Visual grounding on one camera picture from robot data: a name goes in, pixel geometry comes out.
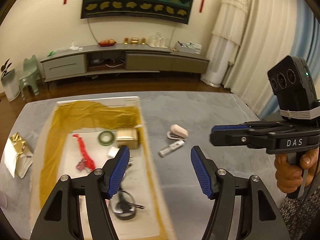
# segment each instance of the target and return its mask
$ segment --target camera lens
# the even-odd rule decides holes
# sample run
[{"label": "camera lens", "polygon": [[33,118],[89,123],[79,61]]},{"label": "camera lens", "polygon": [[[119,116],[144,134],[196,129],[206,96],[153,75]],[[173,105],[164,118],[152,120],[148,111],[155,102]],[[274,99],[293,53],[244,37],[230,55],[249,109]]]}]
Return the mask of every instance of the camera lens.
[{"label": "camera lens", "polygon": [[278,83],[282,89],[287,87],[287,81],[282,73],[278,74]]},{"label": "camera lens", "polygon": [[291,84],[294,84],[296,82],[296,75],[292,69],[288,69],[287,77],[288,77],[288,80]]},{"label": "camera lens", "polygon": [[271,79],[271,86],[274,90],[278,88],[278,84],[274,78]]}]

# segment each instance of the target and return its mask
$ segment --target gray table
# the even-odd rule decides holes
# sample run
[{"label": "gray table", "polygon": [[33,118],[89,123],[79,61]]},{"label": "gray table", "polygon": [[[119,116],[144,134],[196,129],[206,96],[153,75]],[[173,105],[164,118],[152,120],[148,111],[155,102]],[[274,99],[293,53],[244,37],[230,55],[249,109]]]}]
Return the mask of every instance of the gray table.
[{"label": "gray table", "polygon": [[[283,195],[276,188],[273,156],[264,150],[246,147],[214,147],[209,133],[214,125],[237,124],[257,120],[255,114],[233,94],[211,92],[127,92],[55,98],[26,104],[15,122],[10,135],[19,132],[34,149],[39,133],[55,103],[61,100],[139,96],[147,122],[151,149],[161,181],[164,197],[179,240],[200,240],[207,225],[213,201],[202,194],[190,161],[190,149],[199,145],[205,155],[235,176],[248,178],[259,175],[271,195],[279,204]],[[161,159],[157,151],[170,143],[165,134],[170,125],[177,123],[189,131],[186,145]],[[17,233],[30,238],[29,185],[31,168],[25,178],[14,179],[4,160],[0,163],[0,190],[8,198],[3,210]],[[236,218],[239,214],[239,198],[236,199]],[[237,220],[232,225],[229,239],[235,239]]]}]

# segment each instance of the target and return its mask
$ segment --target wall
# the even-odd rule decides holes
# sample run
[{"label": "wall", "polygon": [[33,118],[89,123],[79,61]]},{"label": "wall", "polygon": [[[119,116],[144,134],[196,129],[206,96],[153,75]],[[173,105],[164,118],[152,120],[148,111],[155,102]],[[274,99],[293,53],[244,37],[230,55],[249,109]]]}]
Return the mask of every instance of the wall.
[{"label": "wall", "polygon": [[[172,45],[176,41],[193,41],[203,45],[202,54],[209,46],[211,31],[220,8],[220,0],[194,0],[189,25],[143,17],[98,17],[90,19],[98,41],[124,37],[148,37],[160,32],[170,38],[176,27]],[[67,48],[74,40],[77,46],[94,45],[87,20],[80,19],[82,0],[17,0],[0,26],[0,63],[8,58],[17,76],[22,75],[23,60],[33,54],[42,59],[52,50]]]}]

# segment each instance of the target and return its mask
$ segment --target wooden floor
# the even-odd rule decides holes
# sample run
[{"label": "wooden floor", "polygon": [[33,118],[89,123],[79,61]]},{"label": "wooden floor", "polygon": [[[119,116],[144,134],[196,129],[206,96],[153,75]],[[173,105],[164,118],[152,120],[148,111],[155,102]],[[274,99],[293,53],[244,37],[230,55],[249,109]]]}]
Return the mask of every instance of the wooden floor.
[{"label": "wooden floor", "polygon": [[229,90],[210,87],[199,81],[198,74],[190,73],[123,73],[100,75],[95,79],[79,77],[52,82],[50,89],[39,84],[40,94],[34,96],[24,89],[26,100],[21,95],[8,102],[5,95],[0,101],[0,157],[12,126],[26,103],[50,98],[129,91],[209,91],[229,93]]}]

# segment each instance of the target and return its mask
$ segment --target green chair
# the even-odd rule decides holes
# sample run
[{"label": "green chair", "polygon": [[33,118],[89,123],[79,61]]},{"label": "green chair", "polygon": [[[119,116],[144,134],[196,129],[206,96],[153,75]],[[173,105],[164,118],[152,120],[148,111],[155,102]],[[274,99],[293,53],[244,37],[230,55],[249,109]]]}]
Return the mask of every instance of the green chair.
[{"label": "green chair", "polygon": [[19,78],[19,86],[23,100],[25,100],[23,88],[26,86],[31,86],[35,96],[39,95],[39,89],[36,82],[38,77],[42,81],[36,55],[33,55],[31,59],[26,58],[23,61],[23,75],[21,78]]}]

